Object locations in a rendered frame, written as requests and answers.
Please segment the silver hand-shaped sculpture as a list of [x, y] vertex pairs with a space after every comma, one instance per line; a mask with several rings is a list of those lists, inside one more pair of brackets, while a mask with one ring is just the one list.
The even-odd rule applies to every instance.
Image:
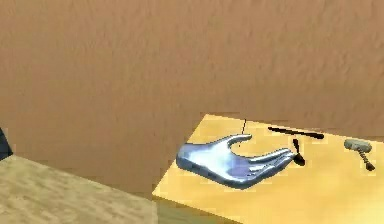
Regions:
[[232, 151], [232, 145], [251, 138], [251, 134], [234, 134], [208, 143], [185, 143], [176, 154], [176, 164], [216, 183], [244, 190], [278, 174], [296, 156], [289, 148], [257, 156]]

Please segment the long black rod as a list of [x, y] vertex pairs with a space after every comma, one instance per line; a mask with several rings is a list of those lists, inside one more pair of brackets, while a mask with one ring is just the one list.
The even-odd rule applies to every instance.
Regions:
[[289, 135], [302, 135], [302, 136], [307, 136], [315, 139], [324, 139], [325, 137], [324, 134], [315, 133], [315, 132], [296, 131], [296, 130], [285, 129], [285, 128], [277, 128], [277, 127], [268, 127], [267, 129], [273, 132], [289, 134]]

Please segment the yellow wooden table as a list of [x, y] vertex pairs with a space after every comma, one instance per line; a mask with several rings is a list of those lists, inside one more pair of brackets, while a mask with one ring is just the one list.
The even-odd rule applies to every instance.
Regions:
[[384, 224], [384, 142], [373, 141], [368, 171], [344, 136], [297, 136], [306, 164], [246, 190], [219, 185], [175, 164], [152, 195], [220, 216], [230, 224]]

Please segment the dark blue object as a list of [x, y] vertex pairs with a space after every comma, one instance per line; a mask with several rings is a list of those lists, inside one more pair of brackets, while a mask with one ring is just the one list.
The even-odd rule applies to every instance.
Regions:
[[0, 161], [11, 156], [12, 154], [13, 151], [8, 143], [8, 140], [3, 130], [0, 128]]

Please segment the tan stone worktop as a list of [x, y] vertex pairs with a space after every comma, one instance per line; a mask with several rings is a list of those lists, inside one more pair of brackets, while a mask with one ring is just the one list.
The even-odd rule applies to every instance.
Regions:
[[156, 205], [40, 163], [0, 161], [0, 224], [158, 224]]

